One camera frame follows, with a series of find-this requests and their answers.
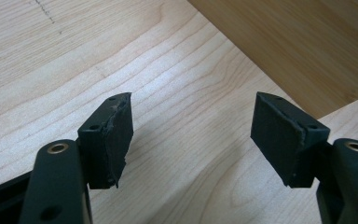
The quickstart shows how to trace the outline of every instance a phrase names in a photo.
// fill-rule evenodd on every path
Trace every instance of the wood grain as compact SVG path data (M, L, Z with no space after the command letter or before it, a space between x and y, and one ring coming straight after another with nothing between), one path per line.
M320 222L249 138L255 93L288 96L186 1L0 1L0 183L124 91L135 134L94 223Z
M189 0L316 118L358 99L358 0Z

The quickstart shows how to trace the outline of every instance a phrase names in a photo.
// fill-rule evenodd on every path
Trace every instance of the wooden floor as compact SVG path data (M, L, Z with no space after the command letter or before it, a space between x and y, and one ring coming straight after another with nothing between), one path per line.
M313 116L358 99L358 1L189 2Z
M320 223L317 184L284 187L249 138L255 93L290 97L183 0L0 1L0 183L124 91L135 133L94 223ZM322 121L358 138L358 102Z

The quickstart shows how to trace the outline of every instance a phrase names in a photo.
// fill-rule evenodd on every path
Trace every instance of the wooden table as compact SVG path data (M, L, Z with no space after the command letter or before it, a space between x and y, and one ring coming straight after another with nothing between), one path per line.
M135 133L95 223L320 222L317 183L284 187L249 138L255 93L289 96L182 0L0 1L0 183L124 91ZM321 121L358 139L358 101Z

